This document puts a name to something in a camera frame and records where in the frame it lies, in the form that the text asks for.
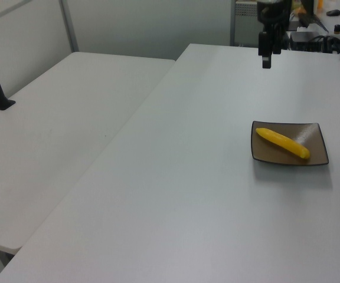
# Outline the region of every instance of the white table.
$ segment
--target white table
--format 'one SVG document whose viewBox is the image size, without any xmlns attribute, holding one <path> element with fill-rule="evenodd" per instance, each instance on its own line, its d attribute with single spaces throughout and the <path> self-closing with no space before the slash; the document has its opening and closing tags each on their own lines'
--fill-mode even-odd
<svg viewBox="0 0 340 283">
<path fill-rule="evenodd" d="M 318 122 L 330 164 L 253 160 L 253 120 Z M 4 282 L 340 282 L 339 56 L 190 45 Z"/>
<path fill-rule="evenodd" d="M 0 250 L 15 254 L 174 64 L 74 53 L 0 111 Z"/>
</svg>

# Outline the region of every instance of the banana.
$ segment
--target banana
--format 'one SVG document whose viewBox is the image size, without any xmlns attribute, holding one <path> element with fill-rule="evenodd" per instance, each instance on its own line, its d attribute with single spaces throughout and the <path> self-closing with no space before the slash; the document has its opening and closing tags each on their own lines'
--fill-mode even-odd
<svg viewBox="0 0 340 283">
<path fill-rule="evenodd" d="M 281 146 L 282 148 L 292 152 L 293 154 L 303 158 L 310 158 L 310 151 L 303 145 L 291 140 L 290 138 L 283 136 L 282 134 L 276 133 L 275 131 L 266 128 L 256 128 L 256 132 L 262 138 Z"/>
</svg>

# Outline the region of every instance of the white wall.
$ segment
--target white wall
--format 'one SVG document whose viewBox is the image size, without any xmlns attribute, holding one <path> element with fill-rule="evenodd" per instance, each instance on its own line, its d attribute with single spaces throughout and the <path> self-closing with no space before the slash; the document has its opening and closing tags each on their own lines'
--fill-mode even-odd
<svg viewBox="0 0 340 283">
<path fill-rule="evenodd" d="M 70 52 L 58 0 L 33 0 L 0 18 L 0 82 L 7 97 Z"/>
<path fill-rule="evenodd" d="M 231 0 L 64 3 L 80 51 L 176 60 L 190 43 L 230 43 Z"/>
</svg>

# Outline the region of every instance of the dark plate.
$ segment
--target dark plate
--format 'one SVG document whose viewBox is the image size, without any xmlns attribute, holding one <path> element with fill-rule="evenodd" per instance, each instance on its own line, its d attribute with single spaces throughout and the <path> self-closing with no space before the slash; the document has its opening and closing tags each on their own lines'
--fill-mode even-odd
<svg viewBox="0 0 340 283">
<path fill-rule="evenodd" d="M 256 128 L 273 130 L 302 144 L 309 149 L 310 158 L 308 160 L 302 159 L 288 150 L 269 142 L 257 134 Z M 316 166 L 329 163 L 325 142 L 318 123 L 285 124 L 253 121 L 251 126 L 251 153 L 255 160 L 275 164 Z"/>
</svg>

